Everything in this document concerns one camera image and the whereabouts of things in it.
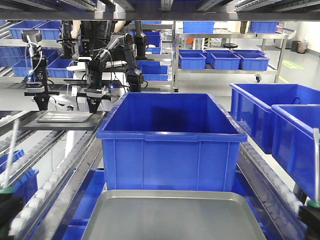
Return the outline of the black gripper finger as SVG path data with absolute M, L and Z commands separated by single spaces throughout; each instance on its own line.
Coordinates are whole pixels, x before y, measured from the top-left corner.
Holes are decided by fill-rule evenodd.
M 306 225 L 306 240 L 320 240 L 320 209 L 313 206 L 300 206 L 298 218 Z

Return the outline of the far black robot arm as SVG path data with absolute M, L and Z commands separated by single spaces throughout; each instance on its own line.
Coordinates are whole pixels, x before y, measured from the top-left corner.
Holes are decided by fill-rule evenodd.
M 39 30 L 22 30 L 22 40 L 27 43 L 32 69 L 28 72 L 27 78 L 31 78 L 27 84 L 26 96 L 33 96 L 40 111 L 48 109 L 51 95 L 58 92 L 49 91 L 47 77 L 47 60 L 43 54 L 39 42 L 42 41 L 42 35 Z M 24 207 L 23 198 L 13 196 L 15 189 L 9 186 L 9 177 L 12 168 L 13 150 L 17 140 L 19 120 L 13 122 L 13 132 L 11 143 L 4 171 L 4 182 L 0 188 L 0 238 L 2 240 L 13 240 L 9 236 L 10 220 L 17 215 Z

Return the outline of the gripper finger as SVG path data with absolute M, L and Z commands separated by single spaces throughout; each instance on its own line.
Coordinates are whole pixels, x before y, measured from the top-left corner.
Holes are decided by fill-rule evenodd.
M 24 207 L 24 198 L 21 196 L 13 196 L 12 193 L 0 194 L 0 239 L 13 240 L 9 236 L 10 224 L 14 218 Z

